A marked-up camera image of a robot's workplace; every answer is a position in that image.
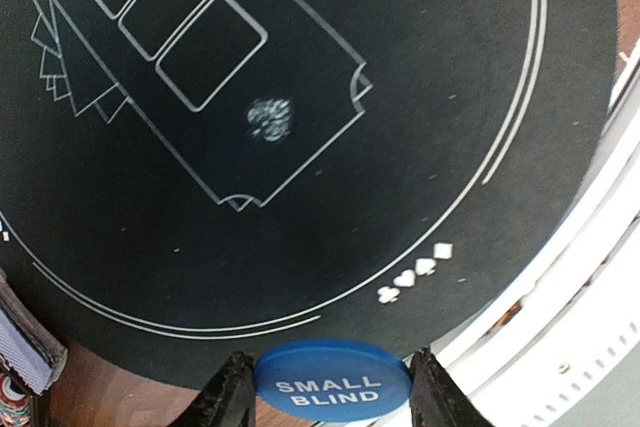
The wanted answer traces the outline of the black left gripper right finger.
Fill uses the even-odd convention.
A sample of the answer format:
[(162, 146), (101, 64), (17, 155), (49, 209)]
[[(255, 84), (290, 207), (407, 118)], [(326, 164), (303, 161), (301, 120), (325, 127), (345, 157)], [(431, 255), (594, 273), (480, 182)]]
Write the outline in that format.
[(492, 427), (460, 390), (430, 347), (411, 359), (409, 408), (413, 427)]

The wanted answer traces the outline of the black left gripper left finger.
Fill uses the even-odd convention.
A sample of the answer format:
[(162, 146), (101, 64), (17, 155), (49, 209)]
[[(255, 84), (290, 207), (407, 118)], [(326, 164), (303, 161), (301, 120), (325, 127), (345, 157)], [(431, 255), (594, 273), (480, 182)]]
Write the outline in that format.
[(172, 427), (251, 427), (256, 425), (254, 357), (232, 353)]

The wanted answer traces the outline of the blue small blind button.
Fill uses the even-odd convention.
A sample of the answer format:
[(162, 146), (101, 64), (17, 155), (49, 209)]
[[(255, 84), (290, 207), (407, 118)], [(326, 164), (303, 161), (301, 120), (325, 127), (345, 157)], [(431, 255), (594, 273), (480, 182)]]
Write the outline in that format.
[(276, 410), (305, 420), (349, 423), (386, 416), (408, 402), (413, 381), (394, 354), (342, 339), (287, 343), (262, 355), (256, 393)]

